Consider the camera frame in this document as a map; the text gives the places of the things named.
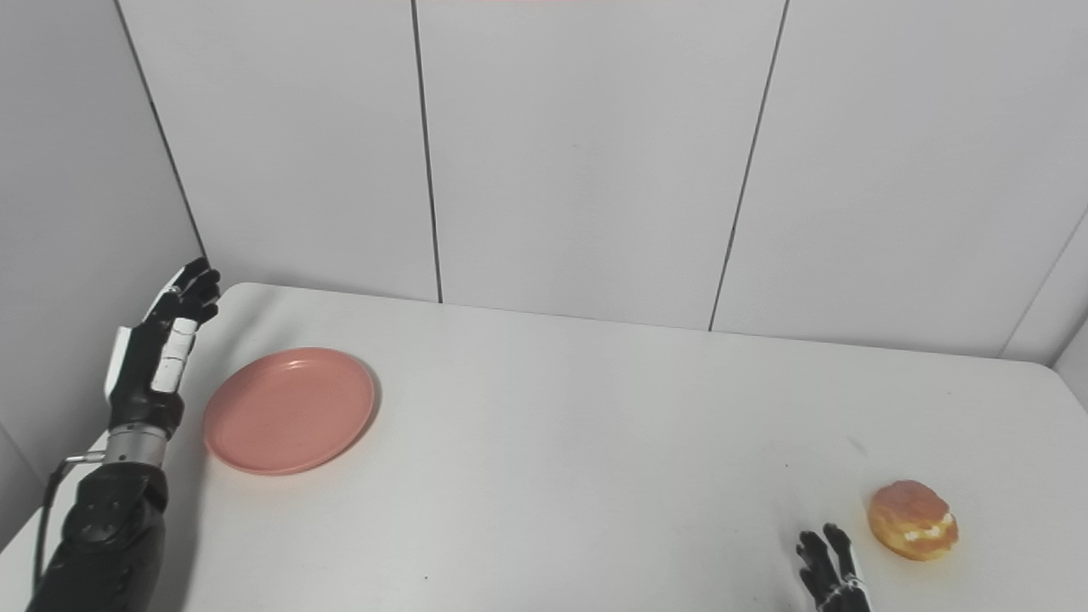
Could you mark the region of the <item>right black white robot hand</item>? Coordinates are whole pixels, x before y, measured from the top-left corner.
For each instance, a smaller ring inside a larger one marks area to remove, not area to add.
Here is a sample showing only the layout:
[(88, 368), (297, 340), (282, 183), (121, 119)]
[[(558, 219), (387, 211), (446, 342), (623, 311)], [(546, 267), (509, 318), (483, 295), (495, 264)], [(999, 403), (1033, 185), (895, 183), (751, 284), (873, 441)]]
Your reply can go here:
[(796, 554), (802, 561), (799, 577), (816, 611), (873, 611), (846, 531), (832, 523), (820, 533), (801, 531)]

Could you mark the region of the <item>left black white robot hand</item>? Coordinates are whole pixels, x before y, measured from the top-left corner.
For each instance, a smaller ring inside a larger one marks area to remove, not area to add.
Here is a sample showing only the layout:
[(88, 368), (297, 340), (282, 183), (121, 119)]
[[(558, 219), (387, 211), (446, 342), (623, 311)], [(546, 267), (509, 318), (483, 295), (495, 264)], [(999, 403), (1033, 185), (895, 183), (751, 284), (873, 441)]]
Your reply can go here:
[(159, 291), (140, 325), (121, 326), (106, 369), (109, 430), (146, 425), (173, 437), (185, 411), (180, 380), (198, 331), (218, 314), (221, 274), (205, 257)]

